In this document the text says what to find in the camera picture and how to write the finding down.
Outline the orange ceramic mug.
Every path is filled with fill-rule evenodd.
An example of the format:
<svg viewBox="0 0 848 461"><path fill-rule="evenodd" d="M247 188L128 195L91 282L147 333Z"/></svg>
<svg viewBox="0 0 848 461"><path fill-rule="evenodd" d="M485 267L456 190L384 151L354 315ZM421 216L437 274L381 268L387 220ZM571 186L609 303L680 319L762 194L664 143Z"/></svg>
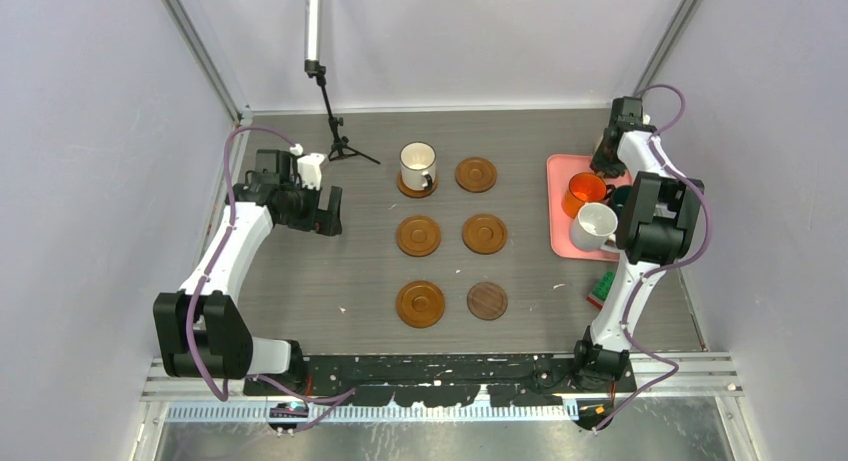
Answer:
<svg viewBox="0 0 848 461"><path fill-rule="evenodd" d="M585 204L605 201L614 189L614 185L594 173L578 173L567 184L562 209L569 218L575 218Z"/></svg>

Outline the pink plastic tray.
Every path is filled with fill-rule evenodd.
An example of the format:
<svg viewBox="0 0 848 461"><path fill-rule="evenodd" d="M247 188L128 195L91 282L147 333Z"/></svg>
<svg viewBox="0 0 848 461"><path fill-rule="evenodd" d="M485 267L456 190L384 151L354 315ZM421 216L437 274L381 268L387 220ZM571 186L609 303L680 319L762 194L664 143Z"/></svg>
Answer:
<svg viewBox="0 0 848 461"><path fill-rule="evenodd" d="M617 262L619 252L614 247L586 252L575 247L569 237L573 219L562 206L571 178L590 171L589 155L553 154L546 161L549 206L549 233L552 251L566 259Z"/></svg>

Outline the cream ceramic mug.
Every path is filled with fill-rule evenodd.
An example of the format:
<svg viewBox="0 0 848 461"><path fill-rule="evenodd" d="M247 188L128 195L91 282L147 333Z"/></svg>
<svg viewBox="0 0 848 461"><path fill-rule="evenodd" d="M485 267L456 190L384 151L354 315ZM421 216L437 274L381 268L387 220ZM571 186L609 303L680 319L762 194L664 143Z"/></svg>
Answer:
<svg viewBox="0 0 848 461"><path fill-rule="evenodd" d="M415 192L424 193L434 189L437 173L437 155L434 148L425 142L405 145L399 155L402 185Z"/></svg>

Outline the dark walnut wooden coaster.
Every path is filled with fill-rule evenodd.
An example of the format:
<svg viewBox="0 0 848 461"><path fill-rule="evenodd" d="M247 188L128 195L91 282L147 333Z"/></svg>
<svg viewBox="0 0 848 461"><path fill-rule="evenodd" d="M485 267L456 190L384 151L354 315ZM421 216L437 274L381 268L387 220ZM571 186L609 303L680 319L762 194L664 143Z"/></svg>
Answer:
<svg viewBox="0 0 848 461"><path fill-rule="evenodd" d="M494 321L503 316L508 309L508 296L498 284L480 282L469 289L466 304L470 313L476 318Z"/></svg>

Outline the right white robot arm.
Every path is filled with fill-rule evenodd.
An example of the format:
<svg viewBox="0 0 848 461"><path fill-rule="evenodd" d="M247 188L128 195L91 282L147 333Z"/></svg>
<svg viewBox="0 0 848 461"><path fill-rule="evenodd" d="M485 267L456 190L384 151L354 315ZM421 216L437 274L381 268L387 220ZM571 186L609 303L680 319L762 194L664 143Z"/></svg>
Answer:
<svg viewBox="0 0 848 461"><path fill-rule="evenodd" d="M636 323L655 284L689 252L705 191L667 158L637 97L613 100L590 167L612 178L630 174L632 185L615 232L621 255L611 290L570 366L573 385L589 392L624 376Z"/></svg>

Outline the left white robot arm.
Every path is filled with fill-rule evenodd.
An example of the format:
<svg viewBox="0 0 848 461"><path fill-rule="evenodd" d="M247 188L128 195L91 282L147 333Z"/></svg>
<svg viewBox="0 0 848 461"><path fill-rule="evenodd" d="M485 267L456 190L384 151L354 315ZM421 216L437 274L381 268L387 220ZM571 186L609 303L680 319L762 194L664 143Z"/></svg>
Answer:
<svg viewBox="0 0 848 461"><path fill-rule="evenodd" d="M307 379L298 342L256 337L240 315L239 294L259 247L282 226L323 236L342 233L343 191L320 206L327 157L301 148L260 149L253 169L233 185L213 244L175 292L153 305L157 338L171 377L241 379L268 374L280 393L298 393Z"/></svg>

